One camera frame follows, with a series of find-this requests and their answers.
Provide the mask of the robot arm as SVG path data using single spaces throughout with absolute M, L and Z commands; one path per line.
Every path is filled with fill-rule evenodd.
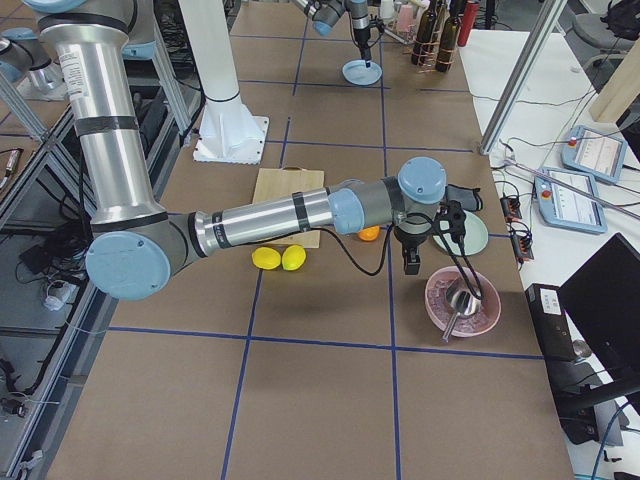
M 359 50 L 364 65 L 371 66 L 370 30 L 372 20 L 367 1 L 309 1 L 293 0 L 292 3 L 312 22 L 314 30 L 321 36 L 329 35 L 344 14 L 349 16 L 353 42 Z
M 340 234 L 392 224 L 405 250 L 429 234 L 442 204 L 443 166 L 406 162 L 394 177 L 346 181 L 285 198 L 207 214 L 171 214 L 154 198 L 123 53 L 144 40 L 148 1 L 33 1 L 41 36 L 57 52 L 74 127 L 92 182 L 94 235 L 85 265 L 94 285 L 140 300 L 218 250 L 270 242 L 324 226 Z

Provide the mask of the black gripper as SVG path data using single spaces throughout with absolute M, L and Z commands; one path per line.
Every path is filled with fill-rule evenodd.
M 430 231 L 431 222 L 422 217 L 408 218 L 394 227 L 395 238 L 401 244 L 405 275 L 419 274 L 419 246 L 429 238 Z
M 367 43 L 359 43 L 358 49 L 361 59 L 365 62 L 365 68 L 370 68 L 371 49 Z

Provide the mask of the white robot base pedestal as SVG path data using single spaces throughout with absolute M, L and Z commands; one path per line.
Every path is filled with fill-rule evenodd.
M 194 160 L 257 165 L 269 119 L 252 115 L 242 100 L 223 3 L 185 0 L 179 6 L 205 100 Z

